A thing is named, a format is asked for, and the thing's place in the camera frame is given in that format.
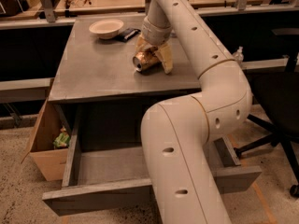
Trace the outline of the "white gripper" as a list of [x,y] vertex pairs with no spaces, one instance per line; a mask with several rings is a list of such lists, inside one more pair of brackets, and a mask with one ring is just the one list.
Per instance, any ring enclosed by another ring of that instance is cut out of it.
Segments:
[[143,20],[141,35],[135,44],[136,53],[155,52],[166,74],[169,74],[173,69],[172,51],[168,43],[165,43],[169,39],[171,32],[172,26],[167,17],[153,19],[147,16]]

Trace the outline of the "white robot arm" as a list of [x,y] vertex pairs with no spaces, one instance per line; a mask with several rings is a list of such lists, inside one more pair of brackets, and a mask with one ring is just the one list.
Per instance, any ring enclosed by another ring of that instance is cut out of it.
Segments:
[[171,32],[201,90],[161,101],[141,122],[141,142],[163,224],[231,224],[204,145],[234,131],[251,107],[239,64],[188,0],[151,0],[143,40],[162,44]]

